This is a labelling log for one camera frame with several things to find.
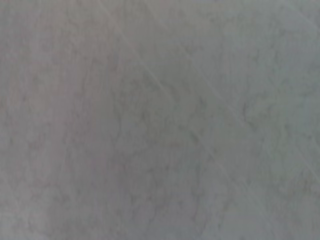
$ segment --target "marble surface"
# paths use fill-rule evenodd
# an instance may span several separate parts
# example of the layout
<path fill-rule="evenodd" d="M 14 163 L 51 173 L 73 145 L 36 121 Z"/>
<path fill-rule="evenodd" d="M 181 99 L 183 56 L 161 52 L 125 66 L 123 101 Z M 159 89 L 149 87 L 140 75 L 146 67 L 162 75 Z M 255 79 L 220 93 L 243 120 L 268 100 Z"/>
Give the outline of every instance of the marble surface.
<path fill-rule="evenodd" d="M 0 239 L 318 239 L 319 6 L 1 1 Z"/>

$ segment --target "gray surface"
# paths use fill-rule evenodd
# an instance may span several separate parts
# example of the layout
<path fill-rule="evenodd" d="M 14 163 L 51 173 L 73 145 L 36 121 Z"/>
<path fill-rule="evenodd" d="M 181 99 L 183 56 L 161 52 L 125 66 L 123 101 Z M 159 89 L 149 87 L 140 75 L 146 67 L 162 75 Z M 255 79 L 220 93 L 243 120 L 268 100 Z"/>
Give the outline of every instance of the gray surface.
<path fill-rule="evenodd" d="M 318 239 L 319 6 L 1 1 L 0 239 Z"/>

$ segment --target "white marble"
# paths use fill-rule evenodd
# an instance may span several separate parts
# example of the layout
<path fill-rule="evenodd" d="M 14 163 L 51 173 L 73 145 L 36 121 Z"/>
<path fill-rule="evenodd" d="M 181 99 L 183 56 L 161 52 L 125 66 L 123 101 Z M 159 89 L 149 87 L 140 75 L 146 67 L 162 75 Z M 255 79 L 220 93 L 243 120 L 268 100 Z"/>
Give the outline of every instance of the white marble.
<path fill-rule="evenodd" d="M 0 239 L 317 239 L 294 1 L 1 1 Z"/>

